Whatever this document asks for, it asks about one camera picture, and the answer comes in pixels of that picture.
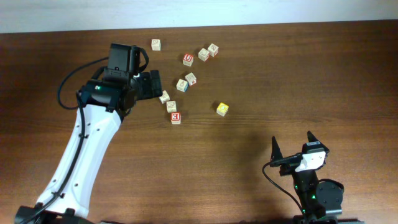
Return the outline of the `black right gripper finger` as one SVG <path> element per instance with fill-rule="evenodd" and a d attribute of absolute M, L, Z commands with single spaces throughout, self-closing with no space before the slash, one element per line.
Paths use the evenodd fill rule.
<path fill-rule="evenodd" d="M 326 153 L 330 152 L 330 150 L 323 143 L 321 143 L 311 131 L 307 131 L 307 138 L 310 145 L 317 145 L 319 147 L 322 147 Z"/>
<path fill-rule="evenodd" d="M 272 137 L 271 141 L 272 141 L 272 152 L 271 152 L 270 166 L 271 167 L 280 166 L 280 162 L 283 159 L 283 155 L 280 151 L 280 147 L 277 143 L 275 136 Z"/>

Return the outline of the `red E wooden block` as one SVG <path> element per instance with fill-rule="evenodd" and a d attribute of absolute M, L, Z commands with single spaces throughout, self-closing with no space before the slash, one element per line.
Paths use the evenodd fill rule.
<path fill-rule="evenodd" d="M 181 123 L 181 114 L 180 112 L 173 112 L 170 115 L 170 121 L 172 124 L 180 124 Z"/>

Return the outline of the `wooden 5 block red side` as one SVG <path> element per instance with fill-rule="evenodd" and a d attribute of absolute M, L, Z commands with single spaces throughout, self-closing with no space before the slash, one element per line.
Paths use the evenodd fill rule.
<path fill-rule="evenodd" d="M 166 108 L 168 113 L 174 113 L 177 111 L 176 101 L 167 101 Z"/>

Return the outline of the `wooden pineapple block yellow side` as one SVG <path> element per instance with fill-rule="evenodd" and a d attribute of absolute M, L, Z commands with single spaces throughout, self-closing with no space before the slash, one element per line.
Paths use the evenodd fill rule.
<path fill-rule="evenodd" d="M 221 116 L 225 116 L 227 114 L 229 110 L 229 106 L 224 104 L 224 103 L 220 103 L 216 109 L 216 113 L 221 115 Z"/>

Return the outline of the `blue 5 wooden block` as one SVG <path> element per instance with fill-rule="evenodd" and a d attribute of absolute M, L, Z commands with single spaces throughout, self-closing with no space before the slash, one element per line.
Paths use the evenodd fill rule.
<path fill-rule="evenodd" d="M 166 90 L 164 90 L 164 91 L 162 92 L 162 95 L 159 97 L 159 100 L 160 100 L 160 102 L 161 102 L 162 104 L 164 104 L 164 103 L 170 101 L 170 96 L 169 96 L 169 94 L 167 93 Z"/>

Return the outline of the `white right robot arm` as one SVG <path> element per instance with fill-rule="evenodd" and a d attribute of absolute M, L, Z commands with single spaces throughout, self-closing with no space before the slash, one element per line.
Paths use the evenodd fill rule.
<path fill-rule="evenodd" d="M 301 152 L 284 157 L 273 137 L 271 159 L 264 165 L 279 167 L 281 176 L 292 176 L 298 198 L 294 198 L 269 176 L 265 177 L 298 205 L 302 214 L 294 217 L 295 223 L 337 223 L 336 217 L 342 214 L 344 185 L 335 180 L 317 177 L 317 170 L 326 164 L 330 150 L 310 131 L 307 132 L 307 138 L 308 142 L 302 146 Z"/>

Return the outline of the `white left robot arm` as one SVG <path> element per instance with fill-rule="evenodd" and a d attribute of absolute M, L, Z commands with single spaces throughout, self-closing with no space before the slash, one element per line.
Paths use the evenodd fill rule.
<path fill-rule="evenodd" d="M 19 207 L 14 223 L 88 223 L 90 197 L 105 152 L 140 100 L 162 96 L 158 70 L 136 45 L 111 44 L 108 64 L 76 91 L 76 121 L 65 152 L 34 207 Z"/>

